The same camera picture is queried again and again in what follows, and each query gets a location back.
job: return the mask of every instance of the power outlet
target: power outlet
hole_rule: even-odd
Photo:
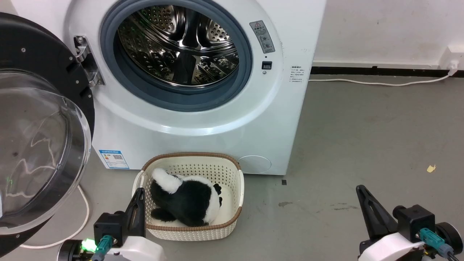
[[[448,46],[438,63],[438,69],[449,70],[451,64],[458,64],[458,70],[464,70],[464,45]]]

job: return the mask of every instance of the white wall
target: white wall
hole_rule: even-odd
[[[313,66],[435,69],[464,45],[464,0],[327,0]]]
[[[10,0],[0,0],[0,12],[16,14]]]

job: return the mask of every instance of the gray concrete floor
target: gray concrete floor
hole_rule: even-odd
[[[149,239],[162,245],[171,261],[356,260],[359,242],[367,239],[354,190],[358,184],[366,185],[388,210],[418,203],[435,213],[438,222],[464,231],[463,85],[464,79],[453,78],[407,87],[311,83],[288,174],[245,176],[243,212],[229,237],[175,242],[148,233]],[[436,170],[428,173],[434,164]],[[92,224],[102,212],[125,210],[136,173],[107,170],[93,154],[81,181],[91,216],[76,238],[93,238]],[[291,203],[280,207],[280,202]],[[58,241],[73,233],[84,215],[76,191],[28,243]],[[57,249],[19,248],[3,260],[51,261]]]

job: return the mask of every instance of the white plastic basket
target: white plastic basket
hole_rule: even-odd
[[[151,172],[163,168],[168,173],[183,176],[203,176],[221,186],[222,206],[212,224],[204,227],[187,227],[174,222],[161,222],[150,216],[155,204],[150,194]],[[164,154],[149,160],[135,178],[132,195],[139,187],[145,188],[145,222],[150,233],[157,238],[176,241],[205,241],[224,238],[235,228],[242,211],[244,197],[243,172],[232,157],[218,153],[185,152]]]

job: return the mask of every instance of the basket handle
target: basket handle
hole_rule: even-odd
[[[132,194],[130,195],[130,197],[132,197],[135,193],[135,191],[138,189],[138,188],[141,188],[143,187],[143,182],[145,181],[145,176],[147,174],[145,173],[145,171],[141,170],[137,176],[135,176],[135,180],[134,180],[134,184],[132,185]]]

